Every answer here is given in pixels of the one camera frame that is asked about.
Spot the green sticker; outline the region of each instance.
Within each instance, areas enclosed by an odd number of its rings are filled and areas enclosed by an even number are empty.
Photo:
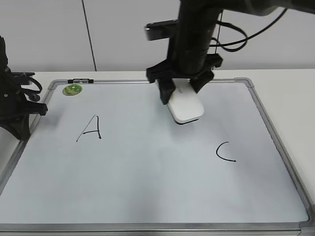
[[[82,91],[82,86],[80,85],[69,85],[63,89],[63,94],[66,96],[74,96]]]

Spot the whiteboard eraser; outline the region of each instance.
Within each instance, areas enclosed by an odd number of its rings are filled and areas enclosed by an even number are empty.
[[[173,79],[176,86],[167,104],[174,120],[185,124],[198,120],[204,113],[197,93],[187,79]]]

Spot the whiteboard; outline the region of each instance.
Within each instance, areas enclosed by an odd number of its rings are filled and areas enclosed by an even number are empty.
[[[273,223],[308,215],[243,83],[210,83],[177,125],[149,84],[58,86],[3,193],[0,223]],[[79,135],[99,117],[98,133]],[[94,117],[85,131],[97,129]],[[220,159],[218,154],[230,162]]]

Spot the white wall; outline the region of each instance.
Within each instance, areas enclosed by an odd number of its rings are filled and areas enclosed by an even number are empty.
[[[176,19],[179,0],[85,0],[98,70],[145,70],[166,57],[167,40],[148,42],[143,27]],[[251,35],[275,19],[225,11]],[[289,11],[237,53],[218,52],[221,69],[315,68],[315,15]],[[0,35],[14,71],[94,69],[81,0],[0,0]],[[221,30],[220,40],[242,36]]]
[[[12,71],[93,70],[80,0],[0,0]]]

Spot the wire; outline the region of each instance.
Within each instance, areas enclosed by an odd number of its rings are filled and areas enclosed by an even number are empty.
[[[222,23],[222,17],[223,17],[223,10],[221,12],[221,17],[220,17],[220,22]],[[218,45],[219,45],[219,37],[220,37],[220,31],[221,31],[221,25],[222,24],[219,24],[219,30],[218,30],[218,35],[217,35],[217,44],[216,44],[216,50],[215,50],[215,53],[217,53],[217,49],[218,49]]]
[[[239,43],[244,43],[244,42],[247,42],[248,40],[252,39],[252,38],[255,38],[256,36],[260,35],[261,33],[265,32],[266,30],[268,30],[271,26],[273,26],[276,22],[278,22],[282,16],[284,16],[284,14],[287,12],[287,8],[285,8],[282,13],[273,21],[271,22],[269,25],[267,25],[265,28],[263,28],[262,30],[260,30],[259,32],[251,35],[250,37],[247,37],[245,39],[242,39],[242,40],[239,40],[239,41],[235,41],[235,42],[231,42],[231,43],[224,43],[224,44],[211,44],[209,47],[226,47],[226,46],[231,46],[231,45],[235,45],[235,44],[239,44]]]
[[[32,77],[26,77],[26,79],[28,81],[31,81],[32,83],[34,83],[37,86],[38,90],[33,90],[33,89],[29,89],[29,88],[22,88],[20,85],[18,85],[14,82],[15,78],[11,74],[8,74],[6,72],[0,71],[0,76],[2,76],[2,78],[5,79],[6,82],[8,82],[10,86],[12,86],[16,90],[26,94],[27,96],[32,96],[33,94],[40,94],[43,90],[43,87],[41,86],[41,84],[36,79],[34,79]]]
[[[244,42],[241,46],[239,46],[238,48],[230,49],[230,48],[227,48],[227,47],[225,47],[225,46],[220,46],[220,47],[222,47],[222,49],[224,49],[224,50],[226,50],[226,51],[228,51],[228,52],[234,53],[234,52],[237,52],[237,51],[243,49],[243,48],[246,46],[246,44],[247,44],[247,42],[248,42],[248,39],[247,39],[248,37],[247,37],[247,34],[245,33],[244,30],[242,30],[241,28],[239,28],[239,27],[237,27],[237,26],[235,26],[235,25],[233,25],[233,24],[231,24],[231,23],[227,23],[227,22],[222,22],[222,21],[221,21],[221,22],[218,22],[218,24],[219,24],[220,26],[224,26],[224,27],[228,27],[228,28],[230,28],[230,29],[236,30],[236,31],[238,31],[239,33],[241,33],[241,34],[245,37],[245,42]],[[220,42],[219,42],[218,39],[216,39],[216,38],[211,38],[211,39],[214,40],[214,41],[216,41],[217,44],[220,45]]]

